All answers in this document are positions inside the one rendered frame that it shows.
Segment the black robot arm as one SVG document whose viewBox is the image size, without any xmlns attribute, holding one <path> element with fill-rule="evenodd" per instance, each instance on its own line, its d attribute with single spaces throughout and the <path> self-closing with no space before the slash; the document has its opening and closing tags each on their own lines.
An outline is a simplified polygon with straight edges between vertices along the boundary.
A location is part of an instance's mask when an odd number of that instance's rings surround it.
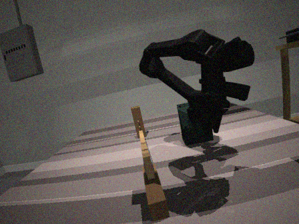
<svg viewBox="0 0 299 224">
<path fill-rule="evenodd" d="M 143 51 L 143 57 L 139 62 L 139 70 L 143 75 L 158 78 L 174 91 L 183 96 L 189 104 L 189 97 L 196 91 L 181 79 L 168 71 L 160 57 L 180 56 L 184 60 L 195 61 L 202 64 L 202 75 L 235 71 L 237 69 L 252 66 L 254 63 L 254 51 L 246 41 L 235 37 L 225 43 L 223 39 L 211 35 L 204 30 L 196 30 L 180 39 L 150 43 Z M 205 54 L 205 52 L 211 49 Z M 245 101 L 248 99 L 250 86 L 240 83 L 227 82 L 222 79 L 222 97 L 231 97 Z"/>
</svg>

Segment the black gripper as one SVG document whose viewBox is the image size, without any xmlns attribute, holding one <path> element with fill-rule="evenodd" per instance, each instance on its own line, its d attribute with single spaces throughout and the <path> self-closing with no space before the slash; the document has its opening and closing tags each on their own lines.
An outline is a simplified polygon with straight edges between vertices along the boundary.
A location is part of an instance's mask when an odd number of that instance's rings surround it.
<svg viewBox="0 0 299 224">
<path fill-rule="evenodd" d="M 221 73 L 210 73 L 202 75 L 199 83 L 202 84 L 201 93 L 192 93 L 189 97 L 189 105 L 194 110 L 206 137 L 210 137 L 212 129 L 218 133 L 222 115 L 230 108 L 230 102 L 222 97 L 222 79 Z"/>
</svg>

